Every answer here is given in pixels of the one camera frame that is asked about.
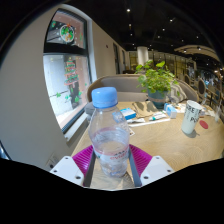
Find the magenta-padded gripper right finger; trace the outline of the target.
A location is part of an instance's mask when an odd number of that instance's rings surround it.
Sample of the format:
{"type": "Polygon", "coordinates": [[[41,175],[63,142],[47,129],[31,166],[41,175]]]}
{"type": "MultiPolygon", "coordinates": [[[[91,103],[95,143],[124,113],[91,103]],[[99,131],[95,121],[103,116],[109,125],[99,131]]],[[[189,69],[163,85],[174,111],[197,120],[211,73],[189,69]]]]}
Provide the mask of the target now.
{"type": "Polygon", "coordinates": [[[129,161],[136,187],[148,185],[174,173],[161,156],[151,156],[134,145],[129,145],[129,151],[129,161]]]}

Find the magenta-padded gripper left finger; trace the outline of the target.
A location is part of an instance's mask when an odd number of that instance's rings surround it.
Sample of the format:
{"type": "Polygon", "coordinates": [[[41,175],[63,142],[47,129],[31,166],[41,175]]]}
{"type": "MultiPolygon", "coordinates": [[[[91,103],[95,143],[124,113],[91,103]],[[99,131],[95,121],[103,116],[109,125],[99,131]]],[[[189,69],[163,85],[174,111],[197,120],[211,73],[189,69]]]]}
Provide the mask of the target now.
{"type": "Polygon", "coordinates": [[[89,187],[95,166],[95,154],[92,146],[81,150],[73,157],[64,156],[51,173],[76,185],[89,187]]]}

